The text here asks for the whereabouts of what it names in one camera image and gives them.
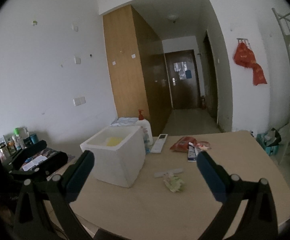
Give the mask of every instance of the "door frame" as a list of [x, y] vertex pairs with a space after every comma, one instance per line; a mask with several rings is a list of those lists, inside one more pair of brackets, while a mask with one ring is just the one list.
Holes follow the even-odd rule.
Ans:
[[[197, 69], [197, 62], [196, 62], [196, 57], [195, 57], [195, 51], [194, 51], [194, 49], [185, 49], [185, 50], [178, 50], [178, 51], [171, 51], [171, 52], [164, 53], [166, 71], [167, 71], [167, 76], [168, 76], [168, 86], [169, 86], [169, 92], [170, 92], [170, 96], [171, 96], [172, 109], [174, 109], [173, 95], [172, 95], [172, 87], [171, 87], [172, 84], [171, 84], [171, 79], [170, 79], [170, 76], [169, 76], [169, 68], [167, 66], [166, 54], [175, 53], [175, 52], [191, 52], [192, 53], [193, 63], [194, 63], [194, 71], [195, 71], [195, 75], [196, 75], [197, 92], [198, 92], [198, 95], [201, 94], [201, 91], [200, 91], [200, 83], [199, 83], [199, 76], [198, 76], [198, 69]], [[202, 106], [202, 102], [201, 102], [201, 99], [199, 97], [198, 98], [198, 108], [201, 108], [201, 106]]]
[[213, 46], [211, 44], [211, 40], [210, 40], [210, 36], [209, 36], [209, 31], [208, 29], [206, 30], [204, 36], [203, 36], [203, 50], [204, 50], [204, 57], [205, 57], [205, 62], [208, 64], [208, 60], [207, 60], [207, 55], [206, 55], [206, 47], [204, 44], [204, 40], [205, 38], [208, 38], [208, 42], [209, 45], [211, 47], [211, 51], [212, 51], [212, 56], [213, 56], [213, 62], [214, 62], [214, 68], [215, 68], [215, 76], [216, 76], [216, 86], [217, 86], [217, 117], [216, 117], [216, 124], [219, 125], [219, 111], [220, 111], [220, 104], [219, 104], [219, 82], [218, 82], [218, 74], [217, 74], [217, 68], [216, 68], [216, 59], [215, 59], [215, 54], [214, 54], [214, 50], [213, 50]]

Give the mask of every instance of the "teal box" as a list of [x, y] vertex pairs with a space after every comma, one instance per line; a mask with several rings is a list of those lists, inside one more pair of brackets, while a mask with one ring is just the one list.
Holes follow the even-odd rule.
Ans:
[[272, 147], [266, 147], [266, 145], [264, 143], [264, 136], [265, 135], [266, 135], [266, 133], [259, 133], [256, 136], [256, 141], [264, 149], [264, 151], [267, 153], [268, 156], [276, 155], [278, 152], [279, 145], [272, 146]]

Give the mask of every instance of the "wooden cabinet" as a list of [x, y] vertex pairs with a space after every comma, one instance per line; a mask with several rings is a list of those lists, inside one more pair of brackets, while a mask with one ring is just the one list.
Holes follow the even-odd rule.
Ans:
[[157, 136], [172, 110], [162, 42], [131, 5], [104, 15], [103, 24], [118, 117], [143, 109]]

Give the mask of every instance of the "fire extinguisher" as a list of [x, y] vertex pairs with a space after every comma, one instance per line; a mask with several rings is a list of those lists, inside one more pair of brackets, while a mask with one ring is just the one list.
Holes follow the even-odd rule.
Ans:
[[201, 96], [201, 101], [202, 101], [202, 109], [206, 109], [206, 102], [205, 102], [205, 96]]

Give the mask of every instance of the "blue paper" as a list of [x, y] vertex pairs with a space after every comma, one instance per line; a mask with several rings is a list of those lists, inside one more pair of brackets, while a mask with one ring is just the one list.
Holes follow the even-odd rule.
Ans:
[[190, 70], [185, 71], [186, 78], [192, 78], [192, 72]]

